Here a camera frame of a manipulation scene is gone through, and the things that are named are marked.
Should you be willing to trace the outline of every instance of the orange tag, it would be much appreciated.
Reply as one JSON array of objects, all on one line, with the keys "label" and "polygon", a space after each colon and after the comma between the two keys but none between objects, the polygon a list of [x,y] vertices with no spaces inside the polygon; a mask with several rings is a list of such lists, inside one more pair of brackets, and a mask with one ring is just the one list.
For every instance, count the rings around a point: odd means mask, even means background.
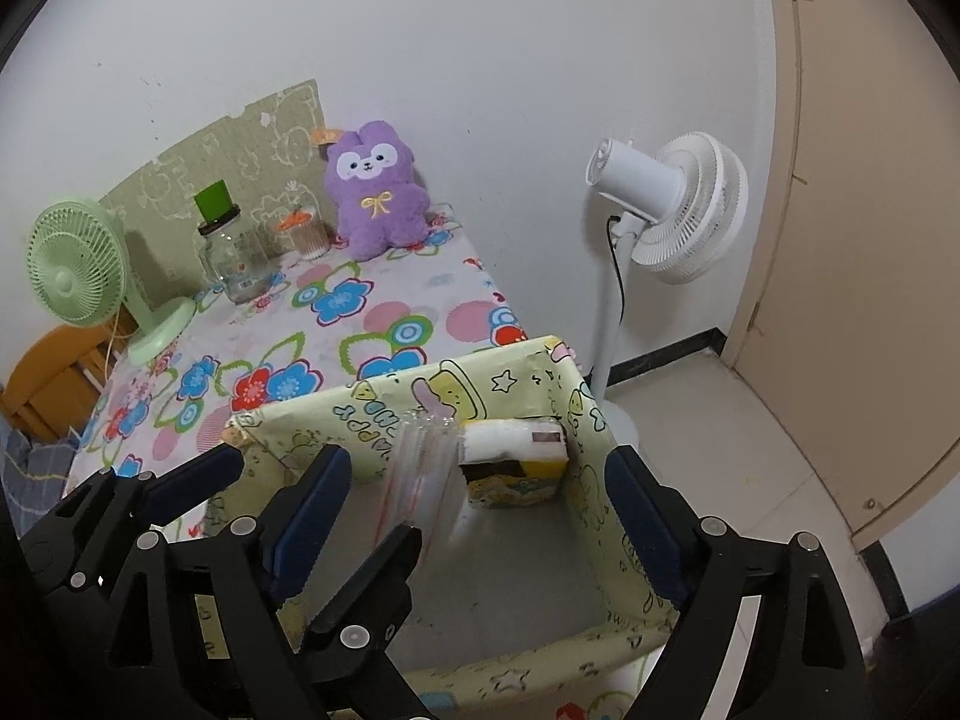
[{"label": "orange tag", "polygon": [[310,133],[310,143],[313,146],[326,146],[330,143],[336,143],[344,134],[342,129],[330,129],[328,127],[317,127]]}]

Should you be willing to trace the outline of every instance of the cotton swab container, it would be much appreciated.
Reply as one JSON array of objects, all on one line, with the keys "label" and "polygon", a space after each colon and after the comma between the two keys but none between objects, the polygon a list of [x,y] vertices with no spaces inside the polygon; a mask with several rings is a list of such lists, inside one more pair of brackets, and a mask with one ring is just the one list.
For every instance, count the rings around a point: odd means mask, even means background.
[{"label": "cotton swab container", "polygon": [[298,208],[277,225],[277,232],[290,235],[296,251],[304,260],[316,260],[330,251],[330,241],[319,214]]}]

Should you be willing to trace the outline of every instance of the white wall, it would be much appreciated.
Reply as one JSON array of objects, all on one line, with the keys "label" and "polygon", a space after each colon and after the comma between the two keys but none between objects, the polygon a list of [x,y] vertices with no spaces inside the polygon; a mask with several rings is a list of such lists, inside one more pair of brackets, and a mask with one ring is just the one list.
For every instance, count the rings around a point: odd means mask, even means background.
[{"label": "white wall", "polygon": [[960,586],[960,476],[880,543],[911,611]]},{"label": "white wall", "polygon": [[308,77],[332,127],[395,124],[528,331],[587,363],[610,268],[592,148],[712,132],[747,165],[746,233],[693,285],[633,274],[618,359],[728,327],[770,159],[770,0],[51,0],[0,74],[0,379],[55,323],[22,265],[41,207]]}]

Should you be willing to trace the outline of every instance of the glass jar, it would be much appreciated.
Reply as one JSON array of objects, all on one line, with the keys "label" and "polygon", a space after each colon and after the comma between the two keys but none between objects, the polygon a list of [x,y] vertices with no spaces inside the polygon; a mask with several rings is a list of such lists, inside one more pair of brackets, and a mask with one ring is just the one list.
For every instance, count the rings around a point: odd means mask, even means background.
[{"label": "glass jar", "polygon": [[216,221],[200,228],[203,247],[200,262],[208,278],[224,285],[227,297],[237,305],[259,298],[270,289],[274,268],[263,245],[237,206]]}]

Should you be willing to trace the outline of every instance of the blue cloth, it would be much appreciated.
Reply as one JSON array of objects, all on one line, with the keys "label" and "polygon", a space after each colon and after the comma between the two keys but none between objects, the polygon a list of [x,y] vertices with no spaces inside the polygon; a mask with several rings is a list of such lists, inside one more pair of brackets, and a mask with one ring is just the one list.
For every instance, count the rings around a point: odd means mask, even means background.
[{"label": "blue cloth", "polygon": [[61,499],[77,447],[70,440],[31,445],[26,436],[0,418],[0,448],[0,482],[13,528],[22,538]]}]

